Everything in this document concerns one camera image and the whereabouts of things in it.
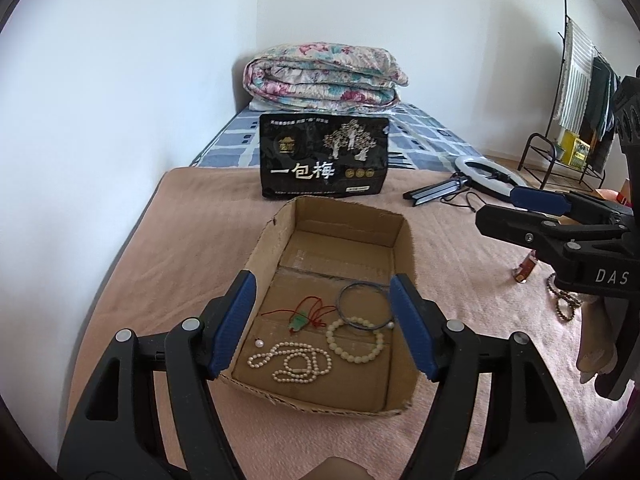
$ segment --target pearl necklace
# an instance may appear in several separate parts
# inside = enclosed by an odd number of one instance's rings
[[[278,350],[283,346],[293,346],[292,349],[287,350]],[[326,368],[325,370],[321,370],[318,366],[318,354],[324,355],[326,359]],[[287,357],[284,359],[284,370],[277,370],[271,377],[277,383],[303,383],[309,384],[315,381],[318,376],[325,375],[329,373],[331,370],[331,357],[329,357],[328,352],[322,350],[321,348],[314,348],[311,345],[306,343],[293,343],[293,342],[284,342],[277,343],[268,352],[263,354],[254,354],[247,359],[247,364],[251,368],[260,368],[267,364],[272,357],[276,355],[286,355]],[[302,357],[306,361],[306,368],[291,368],[289,366],[289,361],[291,361],[294,357]],[[254,359],[263,358],[262,361],[254,363]],[[290,379],[281,378],[280,375],[287,375]]]
[[[366,326],[368,328],[375,326],[373,323],[369,322],[367,319],[362,319],[361,317],[357,317],[357,316],[348,317],[347,320],[352,321],[354,323],[358,323],[359,325],[362,325],[362,326]],[[374,335],[376,336],[376,347],[371,351],[369,355],[352,356],[347,351],[339,347],[338,343],[335,342],[334,332],[338,327],[342,325],[344,325],[344,320],[340,318],[334,321],[333,323],[331,323],[331,325],[329,325],[329,327],[327,328],[326,341],[329,343],[329,349],[333,350],[337,355],[339,355],[345,361],[348,361],[350,363],[356,363],[356,364],[368,363],[370,361],[373,361],[373,359],[375,359],[376,357],[378,357],[378,355],[380,355],[380,352],[382,352],[382,350],[385,347],[385,337],[382,335],[382,332],[380,332],[380,330],[373,331]]]

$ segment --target black snack bag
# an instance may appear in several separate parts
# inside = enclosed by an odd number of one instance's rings
[[[262,114],[260,180],[267,198],[377,194],[386,177],[389,119]]]

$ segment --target floral quilt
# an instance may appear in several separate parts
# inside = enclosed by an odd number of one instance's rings
[[[376,113],[396,106],[409,79],[384,48],[282,44],[244,69],[244,88],[285,110]]]

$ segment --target cardboard box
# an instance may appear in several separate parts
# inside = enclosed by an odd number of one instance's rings
[[[591,149],[590,145],[569,130],[564,131],[559,145],[564,149],[561,162],[578,170],[584,168]]]
[[[330,198],[302,196],[288,202],[267,224],[245,269],[257,279],[254,310],[242,334],[230,367],[222,377],[274,402],[308,412],[391,415],[411,403],[418,371],[399,326],[383,329],[383,351],[366,364],[350,363],[329,349],[326,328],[308,324],[289,332],[290,312],[306,296],[318,296],[334,305],[345,285],[356,280],[388,285],[404,272],[415,279],[413,242],[402,215]],[[346,316],[379,324],[390,316],[386,297],[371,287],[350,288],[340,306]],[[327,325],[338,313],[322,317]],[[255,340],[264,341],[264,349]],[[347,326],[335,331],[336,342],[353,356],[369,354],[375,336]],[[272,374],[284,368],[276,356],[261,368],[247,359],[267,352],[279,342],[304,342],[330,353],[332,370],[308,384],[278,383]],[[306,367],[302,358],[292,367]],[[324,358],[318,357],[321,368]]]

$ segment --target metal bangle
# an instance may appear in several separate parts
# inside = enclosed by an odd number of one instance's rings
[[[381,323],[381,324],[376,325],[376,326],[369,327],[369,326],[362,326],[359,323],[355,323],[355,322],[351,321],[342,312],[342,309],[340,307],[340,299],[342,298],[342,295],[345,293],[345,291],[347,291],[352,286],[360,286],[360,285],[361,286],[370,286],[372,288],[375,288],[388,301],[388,295],[386,294],[386,291],[385,291],[386,287],[384,287],[383,285],[379,285],[377,283],[371,283],[371,282],[353,282],[353,283],[350,283],[347,286],[344,286],[342,288],[342,290],[338,293],[338,297],[335,298],[335,309],[338,312],[338,316],[340,316],[340,318],[344,321],[345,325],[352,326],[354,328],[357,328],[358,330],[366,330],[367,332],[373,332],[374,330],[380,330],[381,328],[384,328],[389,323],[391,323],[394,320],[394,317],[391,316],[384,323]]]

